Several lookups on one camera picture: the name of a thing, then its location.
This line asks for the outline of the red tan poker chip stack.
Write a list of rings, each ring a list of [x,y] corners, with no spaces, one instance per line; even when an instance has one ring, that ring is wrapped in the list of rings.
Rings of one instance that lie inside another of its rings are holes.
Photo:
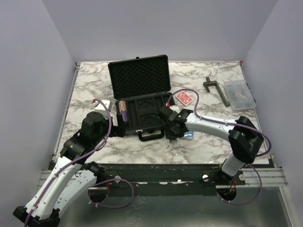
[[[120,100],[118,102],[119,112],[124,113],[127,112],[126,102],[124,100]]]

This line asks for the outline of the black poker carrying case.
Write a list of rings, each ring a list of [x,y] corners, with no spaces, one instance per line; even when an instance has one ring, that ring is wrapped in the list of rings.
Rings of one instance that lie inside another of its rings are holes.
[[[167,55],[114,61],[107,66],[116,114],[121,115],[118,102],[126,102],[125,135],[137,135],[143,142],[163,138],[165,130],[164,123],[158,118],[159,110],[167,102],[175,104],[170,91]]]

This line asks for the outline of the purple poker chip stack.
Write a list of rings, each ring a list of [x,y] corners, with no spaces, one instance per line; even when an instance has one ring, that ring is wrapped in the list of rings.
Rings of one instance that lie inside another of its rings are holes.
[[[122,111],[121,112],[121,116],[122,116],[122,119],[123,119],[123,122],[124,123],[128,123],[128,114],[126,111]]]

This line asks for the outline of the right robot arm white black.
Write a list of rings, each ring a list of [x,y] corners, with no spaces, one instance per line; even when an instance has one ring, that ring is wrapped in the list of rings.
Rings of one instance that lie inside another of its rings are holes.
[[[177,113],[163,106],[158,118],[164,122],[169,139],[181,138],[185,132],[193,131],[216,136],[230,143],[232,154],[224,161],[218,173],[218,181],[223,185],[229,185],[243,166],[254,162],[264,141],[261,133],[244,116],[237,120],[220,120],[199,116],[188,109]]]

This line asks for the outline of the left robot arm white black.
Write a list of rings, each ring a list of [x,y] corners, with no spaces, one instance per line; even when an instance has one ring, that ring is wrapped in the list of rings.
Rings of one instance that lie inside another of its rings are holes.
[[[56,227],[66,209],[89,187],[105,181],[104,168],[86,160],[102,148],[109,137],[123,137],[125,125],[115,126],[111,116],[90,112],[80,130],[68,139],[52,172],[36,195],[13,215],[26,227]]]

